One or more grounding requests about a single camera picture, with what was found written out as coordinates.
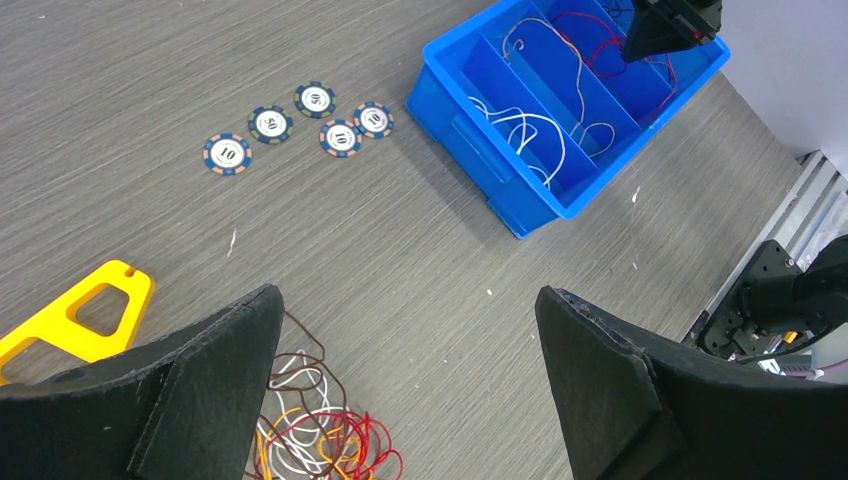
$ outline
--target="black cable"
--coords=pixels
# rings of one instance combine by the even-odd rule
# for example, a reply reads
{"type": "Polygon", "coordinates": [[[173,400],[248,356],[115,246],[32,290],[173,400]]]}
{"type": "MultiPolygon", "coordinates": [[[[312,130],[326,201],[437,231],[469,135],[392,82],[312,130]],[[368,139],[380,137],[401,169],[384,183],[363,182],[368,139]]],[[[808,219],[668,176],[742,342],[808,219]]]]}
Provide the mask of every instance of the black cable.
{"type": "Polygon", "coordinates": [[[751,357],[741,358],[739,360],[736,360],[736,363],[738,363],[739,365],[746,365],[746,364],[749,364],[751,362],[762,362],[763,360],[771,360],[773,358],[780,358],[784,355],[790,355],[790,354],[793,354],[793,353],[796,353],[796,352],[800,352],[801,350],[804,350],[804,349],[807,349],[807,348],[813,346],[814,343],[816,343],[819,340],[821,340],[822,338],[826,337],[830,332],[832,332],[834,330],[835,330],[835,328],[833,328],[831,326],[825,327],[824,330],[822,330],[821,333],[819,333],[815,337],[810,338],[806,342],[800,343],[800,344],[798,344],[798,345],[796,345],[792,348],[788,348],[788,349],[786,349],[782,352],[769,353],[769,354],[766,354],[766,355],[754,355],[754,356],[751,356],[751,357]]]}

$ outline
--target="blue storage box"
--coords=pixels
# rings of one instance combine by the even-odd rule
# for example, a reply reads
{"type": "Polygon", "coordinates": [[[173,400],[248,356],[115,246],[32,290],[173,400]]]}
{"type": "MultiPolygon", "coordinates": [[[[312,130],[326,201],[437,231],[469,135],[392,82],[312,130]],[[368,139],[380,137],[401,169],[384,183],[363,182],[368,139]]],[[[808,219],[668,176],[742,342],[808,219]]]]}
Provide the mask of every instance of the blue storage box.
{"type": "Polygon", "coordinates": [[[625,64],[611,39],[623,41],[630,7],[503,0],[424,48],[407,108],[519,238],[577,216],[730,57],[716,39],[625,64]],[[511,110],[487,118],[481,108],[511,110]],[[525,123],[517,109],[538,117],[525,123]],[[530,126],[536,135],[519,155],[516,140],[529,138],[530,126]]]}

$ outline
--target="white speck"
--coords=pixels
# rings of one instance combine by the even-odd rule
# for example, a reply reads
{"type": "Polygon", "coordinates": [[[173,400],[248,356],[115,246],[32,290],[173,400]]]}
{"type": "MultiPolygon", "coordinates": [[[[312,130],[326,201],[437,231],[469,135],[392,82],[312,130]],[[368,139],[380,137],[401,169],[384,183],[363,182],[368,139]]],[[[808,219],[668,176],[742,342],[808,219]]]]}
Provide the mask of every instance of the white speck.
{"type": "Polygon", "coordinates": [[[236,244],[236,229],[233,229],[233,238],[230,240],[230,250],[227,252],[227,258],[230,258],[230,255],[233,253],[233,245],[236,244]]]}

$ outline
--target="gray wood grain surface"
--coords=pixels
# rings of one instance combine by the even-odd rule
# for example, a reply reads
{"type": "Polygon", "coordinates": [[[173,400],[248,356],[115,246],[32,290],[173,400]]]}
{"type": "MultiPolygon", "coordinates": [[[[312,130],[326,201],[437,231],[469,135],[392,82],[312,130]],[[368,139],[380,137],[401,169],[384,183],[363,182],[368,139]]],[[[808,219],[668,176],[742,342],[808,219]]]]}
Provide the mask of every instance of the gray wood grain surface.
{"type": "MultiPolygon", "coordinates": [[[[425,43],[488,3],[6,0],[0,334],[112,258],[157,282],[139,344],[271,282],[390,426],[405,478],[570,477],[538,290],[680,338],[800,169],[719,75],[578,219],[517,241],[403,108],[425,43]],[[246,135],[250,110],[291,108],[311,79],[340,115],[393,107],[396,131],[340,161],[295,112],[246,173],[204,167],[206,138],[246,135]]],[[[106,300],[83,321],[114,328],[106,300]]],[[[36,345],[6,373],[77,363],[36,345]]]]}

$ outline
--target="yellow triangular handle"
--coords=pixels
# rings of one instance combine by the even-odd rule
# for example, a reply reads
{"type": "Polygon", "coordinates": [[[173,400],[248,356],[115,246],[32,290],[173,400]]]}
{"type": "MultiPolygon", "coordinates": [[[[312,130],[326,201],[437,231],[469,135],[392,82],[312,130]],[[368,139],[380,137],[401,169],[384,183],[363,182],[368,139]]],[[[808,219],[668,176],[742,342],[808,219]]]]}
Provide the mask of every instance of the yellow triangular handle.
{"type": "Polygon", "coordinates": [[[60,348],[86,362],[117,355],[132,345],[147,304],[153,297],[153,279],[120,260],[110,260],[0,339],[0,385],[9,382],[3,367],[36,340],[60,348]],[[129,297],[115,333],[103,336],[81,325],[77,310],[112,286],[129,297]]]}

